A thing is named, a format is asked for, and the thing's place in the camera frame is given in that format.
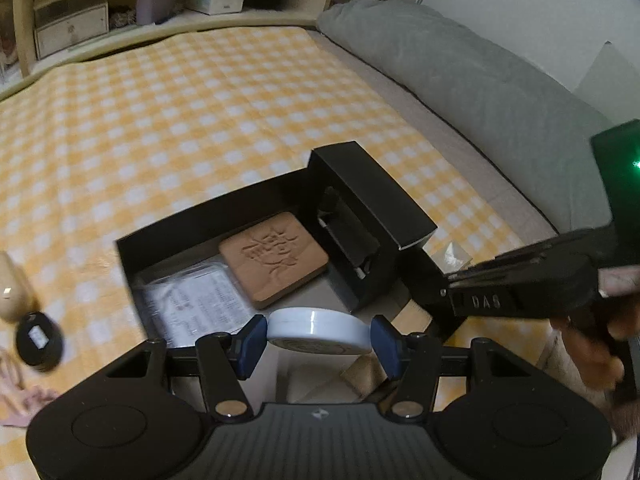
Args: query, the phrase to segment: brown square coaster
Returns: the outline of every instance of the brown square coaster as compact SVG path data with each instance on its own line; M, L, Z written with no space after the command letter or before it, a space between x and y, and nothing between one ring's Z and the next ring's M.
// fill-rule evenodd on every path
M329 257L290 212L280 213L220 243L242 288L265 308L324 270Z

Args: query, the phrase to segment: gray ribbed panel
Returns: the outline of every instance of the gray ribbed panel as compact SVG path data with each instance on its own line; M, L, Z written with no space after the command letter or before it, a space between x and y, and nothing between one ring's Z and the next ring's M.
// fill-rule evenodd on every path
M267 404L223 426L174 480L469 480L417 426L393 424L373 404Z

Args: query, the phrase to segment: white round container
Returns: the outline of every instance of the white round container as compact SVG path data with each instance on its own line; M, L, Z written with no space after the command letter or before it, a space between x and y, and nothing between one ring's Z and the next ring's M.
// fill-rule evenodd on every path
M357 317L325 308L281 308L268 319L270 343L308 354L358 355L371 352L369 326Z

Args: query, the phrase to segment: gingham tablecloth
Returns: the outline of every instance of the gingham tablecloth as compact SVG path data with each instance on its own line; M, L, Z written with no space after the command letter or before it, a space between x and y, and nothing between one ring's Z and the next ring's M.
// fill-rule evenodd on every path
M0 104L0 248L62 327L62 364L28 384L60 392L143 339L114 240L261 179L315 147L357 140L475 259L520 241L371 88L300 28L183 34L62 66ZM544 322L469 320L535 362ZM0 345L14 328L0 321ZM24 430L0 428L0 480L35 479Z

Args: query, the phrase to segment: white drawer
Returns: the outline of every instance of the white drawer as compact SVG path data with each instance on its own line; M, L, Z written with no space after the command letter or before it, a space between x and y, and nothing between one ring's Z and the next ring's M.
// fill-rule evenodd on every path
M35 31L38 59L109 31L107 7L93 7Z

